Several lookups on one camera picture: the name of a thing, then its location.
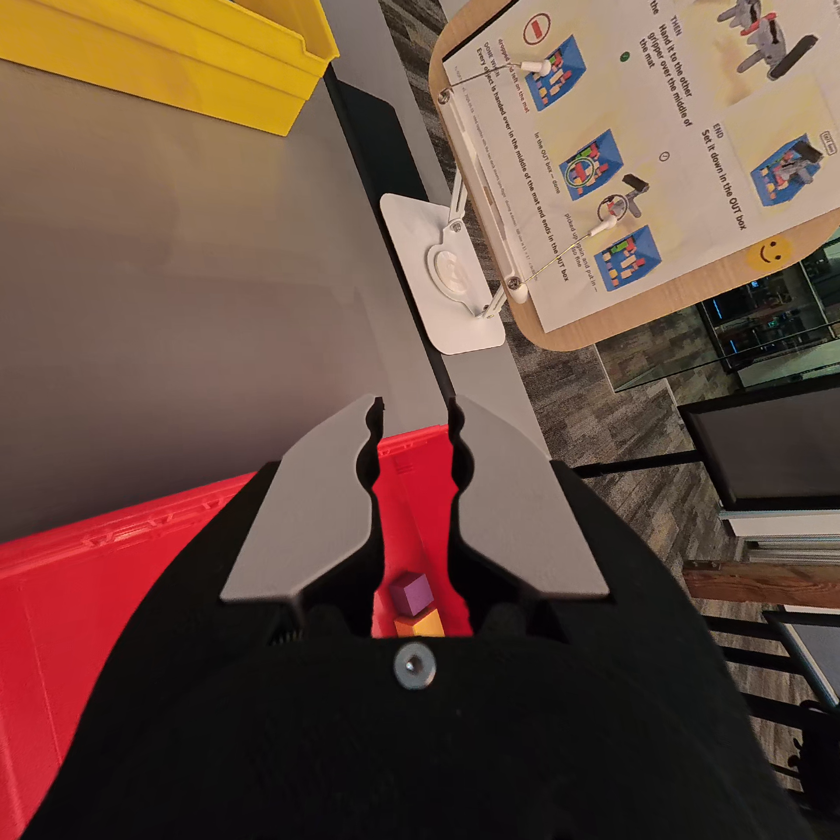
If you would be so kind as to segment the glass railing panel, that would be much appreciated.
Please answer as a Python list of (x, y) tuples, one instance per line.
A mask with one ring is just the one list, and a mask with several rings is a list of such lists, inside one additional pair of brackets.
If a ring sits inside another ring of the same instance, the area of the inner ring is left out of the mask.
[(839, 372), (839, 231), (810, 255), (611, 339), (614, 392), (666, 381), (678, 405)]

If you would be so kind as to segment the brown wooden bench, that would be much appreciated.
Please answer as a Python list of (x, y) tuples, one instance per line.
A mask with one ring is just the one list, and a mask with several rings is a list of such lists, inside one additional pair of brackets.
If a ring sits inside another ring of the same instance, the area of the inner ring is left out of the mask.
[(837, 563), (721, 563), (682, 570), (701, 600), (839, 608)]

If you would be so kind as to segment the yellow smiley sticker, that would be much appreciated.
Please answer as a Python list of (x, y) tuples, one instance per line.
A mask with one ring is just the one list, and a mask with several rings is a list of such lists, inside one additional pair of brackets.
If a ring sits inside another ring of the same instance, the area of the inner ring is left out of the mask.
[(787, 237), (778, 234), (748, 248), (746, 260), (759, 277), (766, 277), (792, 262), (793, 246)]

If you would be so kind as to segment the black flat pad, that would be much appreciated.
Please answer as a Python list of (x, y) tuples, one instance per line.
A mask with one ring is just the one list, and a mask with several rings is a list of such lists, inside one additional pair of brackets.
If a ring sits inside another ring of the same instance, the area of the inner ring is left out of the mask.
[(374, 211), (384, 194), (428, 196), (393, 106), (340, 80), (328, 68), (325, 86)]

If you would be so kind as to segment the dark grey panel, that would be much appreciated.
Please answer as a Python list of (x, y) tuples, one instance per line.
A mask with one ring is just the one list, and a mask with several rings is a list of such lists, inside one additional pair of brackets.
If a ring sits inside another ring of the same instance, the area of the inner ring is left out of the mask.
[(839, 508), (839, 374), (679, 407), (729, 511)]

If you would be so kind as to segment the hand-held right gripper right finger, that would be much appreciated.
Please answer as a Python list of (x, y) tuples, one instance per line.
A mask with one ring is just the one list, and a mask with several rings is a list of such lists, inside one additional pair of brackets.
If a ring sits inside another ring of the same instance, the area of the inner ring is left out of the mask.
[(609, 586), (550, 457), (466, 396), (455, 396), (448, 409), (458, 546), (537, 597), (606, 598)]

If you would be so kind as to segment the black desk frame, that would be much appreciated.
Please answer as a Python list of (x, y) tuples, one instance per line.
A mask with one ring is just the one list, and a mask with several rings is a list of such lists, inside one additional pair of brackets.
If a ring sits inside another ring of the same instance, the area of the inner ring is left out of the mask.
[(729, 605), (706, 622), (776, 779), (813, 811), (838, 812), (838, 611)]

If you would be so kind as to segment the white board stand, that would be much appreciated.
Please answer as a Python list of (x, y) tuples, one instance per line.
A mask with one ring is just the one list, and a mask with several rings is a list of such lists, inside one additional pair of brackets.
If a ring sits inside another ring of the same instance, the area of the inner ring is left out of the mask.
[[(454, 356), (504, 344), (502, 307), (510, 295), (523, 303), (529, 294), (515, 264), (477, 142), (468, 133), (464, 96), (446, 88), (439, 93), (438, 104), (456, 158), (449, 204), (386, 193), (380, 209), (430, 342), (441, 354)], [(469, 234), (468, 203), (500, 270), (495, 293), (490, 292)]]

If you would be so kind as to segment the yellow wooden cube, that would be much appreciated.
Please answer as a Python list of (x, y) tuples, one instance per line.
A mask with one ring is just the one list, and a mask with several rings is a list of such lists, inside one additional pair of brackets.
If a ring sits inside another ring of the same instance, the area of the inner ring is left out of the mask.
[(398, 637), (445, 637), (440, 614), (433, 606), (415, 616), (395, 616), (393, 624)]

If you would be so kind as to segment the red plastic bin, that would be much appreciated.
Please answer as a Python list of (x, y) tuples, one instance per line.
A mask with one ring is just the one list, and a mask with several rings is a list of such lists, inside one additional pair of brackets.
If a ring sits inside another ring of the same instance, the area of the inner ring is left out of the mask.
[[(391, 587), (425, 575), (447, 635), (469, 634), (446, 577), (453, 446), (444, 425), (384, 438), (374, 484), (385, 574), (373, 637), (393, 637)], [(174, 557), (242, 489), (228, 478), (2, 544), (1, 838), (43, 800), (112, 647)]]

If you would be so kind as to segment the purple wooden block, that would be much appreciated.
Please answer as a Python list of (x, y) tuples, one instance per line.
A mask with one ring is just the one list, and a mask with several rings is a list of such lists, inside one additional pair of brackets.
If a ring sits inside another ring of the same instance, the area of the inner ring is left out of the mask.
[(421, 572), (404, 572), (387, 589), (398, 616), (416, 617), (434, 603), (427, 576)]

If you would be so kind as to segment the yellow plastic bin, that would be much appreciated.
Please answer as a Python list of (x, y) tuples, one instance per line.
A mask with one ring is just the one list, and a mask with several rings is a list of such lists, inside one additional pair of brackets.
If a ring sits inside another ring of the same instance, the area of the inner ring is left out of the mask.
[(2, 1), (1, 54), (280, 137), (340, 56), (319, 1)]

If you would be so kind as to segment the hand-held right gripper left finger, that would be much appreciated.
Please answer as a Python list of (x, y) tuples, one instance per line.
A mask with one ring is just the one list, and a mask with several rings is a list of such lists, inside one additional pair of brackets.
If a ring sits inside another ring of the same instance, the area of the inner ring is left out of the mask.
[(365, 394), (284, 454), (220, 592), (223, 602), (291, 602), (362, 549), (373, 502), (360, 456), (377, 445), (384, 404)]

